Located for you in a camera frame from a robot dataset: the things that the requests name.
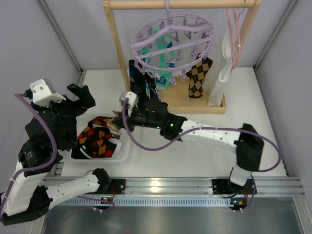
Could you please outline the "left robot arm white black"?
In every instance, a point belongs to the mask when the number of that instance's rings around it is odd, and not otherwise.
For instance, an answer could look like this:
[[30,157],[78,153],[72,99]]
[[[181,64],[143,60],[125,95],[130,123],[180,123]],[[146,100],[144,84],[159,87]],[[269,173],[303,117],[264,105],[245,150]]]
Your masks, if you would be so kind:
[[43,179],[62,160],[60,151],[77,145],[77,117],[94,107],[96,102],[88,86],[70,84],[67,89],[78,97],[70,100],[44,83],[31,84],[16,94],[33,114],[25,126],[29,136],[23,144],[9,185],[0,195],[0,221],[15,225],[36,220],[60,203],[83,194],[101,194],[108,190],[111,179],[103,168],[55,186],[43,186]]

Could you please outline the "brown tan argyle sock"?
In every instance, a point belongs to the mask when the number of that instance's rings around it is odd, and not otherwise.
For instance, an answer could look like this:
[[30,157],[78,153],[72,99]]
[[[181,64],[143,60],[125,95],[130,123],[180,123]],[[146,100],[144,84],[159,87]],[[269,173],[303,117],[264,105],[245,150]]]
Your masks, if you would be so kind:
[[201,98],[203,96],[203,82],[205,77],[211,68],[213,61],[206,57],[194,65],[187,73],[189,78],[188,97],[189,98]]

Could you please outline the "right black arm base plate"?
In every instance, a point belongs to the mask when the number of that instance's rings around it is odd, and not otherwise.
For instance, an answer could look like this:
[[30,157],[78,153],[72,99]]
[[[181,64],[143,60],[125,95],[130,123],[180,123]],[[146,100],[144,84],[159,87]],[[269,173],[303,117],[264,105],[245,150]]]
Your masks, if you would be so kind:
[[214,195],[252,195],[255,185],[251,179],[247,179],[245,185],[240,186],[230,182],[228,179],[213,179],[212,188]]

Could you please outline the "purple round clip hanger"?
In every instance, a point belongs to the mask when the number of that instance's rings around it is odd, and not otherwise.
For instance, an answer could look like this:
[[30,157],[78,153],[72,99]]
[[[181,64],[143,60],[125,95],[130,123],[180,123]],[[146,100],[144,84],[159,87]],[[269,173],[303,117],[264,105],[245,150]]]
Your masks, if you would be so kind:
[[[172,47],[164,50],[157,50],[155,40],[165,34],[170,34],[172,37]],[[142,41],[139,44],[139,49],[147,46],[150,43],[151,53],[136,56],[132,45],[135,40]],[[171,75],[170,83],[175,85],[176,78],[183,81],[186,73],[202,59],[205,59],[210,51],[214,40],[214,30],[211,23],[204,18],[192,14],[172,14],[170,9],[166,7],[166,16],[158,18],[145,25],[136,35],[133,44],[131,45],[134,60],[142,59],[143,57],[151,57],[154,61],[154,66],[149,68],[147,60],[145,67],[155,71],[169,72]],[[158,68],[156,60],[157,54],[175,53],[174,68],[161,69]]]

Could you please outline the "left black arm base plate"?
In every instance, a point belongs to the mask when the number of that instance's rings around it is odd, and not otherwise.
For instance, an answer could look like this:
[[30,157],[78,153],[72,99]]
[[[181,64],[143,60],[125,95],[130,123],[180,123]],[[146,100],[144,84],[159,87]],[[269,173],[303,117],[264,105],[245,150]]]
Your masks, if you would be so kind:
[[96,195],[122,195],[126,189],[126,180],[125,179],[112,179],[109,187],[104,190],[99,190],[96,192],[88,193],[88,194],[96,194]]

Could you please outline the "brown tan striped sock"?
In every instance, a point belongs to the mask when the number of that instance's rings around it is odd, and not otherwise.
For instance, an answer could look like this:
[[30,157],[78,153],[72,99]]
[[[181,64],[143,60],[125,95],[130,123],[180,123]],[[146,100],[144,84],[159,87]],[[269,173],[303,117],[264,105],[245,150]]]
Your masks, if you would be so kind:
[[113,110],[114,116],[110,118],[107,123],[107,127],[116,139],[121,138],[121,129],[124,129],[124,124],[122,120],[122,112]]

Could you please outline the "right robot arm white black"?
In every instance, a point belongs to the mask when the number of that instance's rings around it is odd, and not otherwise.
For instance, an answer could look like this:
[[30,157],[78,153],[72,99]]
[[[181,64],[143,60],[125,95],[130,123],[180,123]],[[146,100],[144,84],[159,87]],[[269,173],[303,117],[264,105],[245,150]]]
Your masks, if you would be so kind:
[[241,128],[220,130],[200,124],[186,117],[172,114],[165,103],[148,101],[145,109],[139,109],[125,102],[123,109],[115,112],[112,123],[132,132],[135,127],[159,129],[160,135],[169,141],[196,141],[213,145],[236,155],[229,184],[244,186],[252,175],[259,170],[264,141],[250,124]]

